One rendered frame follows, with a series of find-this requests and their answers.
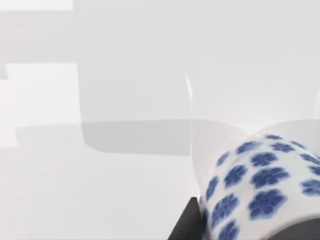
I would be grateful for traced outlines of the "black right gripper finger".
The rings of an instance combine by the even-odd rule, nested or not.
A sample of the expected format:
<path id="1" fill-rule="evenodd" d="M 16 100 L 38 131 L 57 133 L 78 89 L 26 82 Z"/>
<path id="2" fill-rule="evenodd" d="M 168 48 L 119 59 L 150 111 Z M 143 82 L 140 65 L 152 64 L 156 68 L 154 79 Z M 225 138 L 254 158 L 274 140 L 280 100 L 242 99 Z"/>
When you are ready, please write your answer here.
<path id="1" fill-rule="evenodd" d="M 191 197 L 167 240 L 202 240 L 202 220 L 196 197 Z"/>

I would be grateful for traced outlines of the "white cup with blue flowers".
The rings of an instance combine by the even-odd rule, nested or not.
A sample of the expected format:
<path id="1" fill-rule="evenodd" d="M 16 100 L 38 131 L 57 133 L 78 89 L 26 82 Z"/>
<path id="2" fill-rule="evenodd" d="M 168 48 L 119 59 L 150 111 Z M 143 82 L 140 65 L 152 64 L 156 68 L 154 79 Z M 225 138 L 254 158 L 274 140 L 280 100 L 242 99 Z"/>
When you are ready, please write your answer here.
<path id="1" fill-rule="evenodd" d="M 194 120 L 199 240 L 320 240 L 320 119 L 257 133 Z"/>

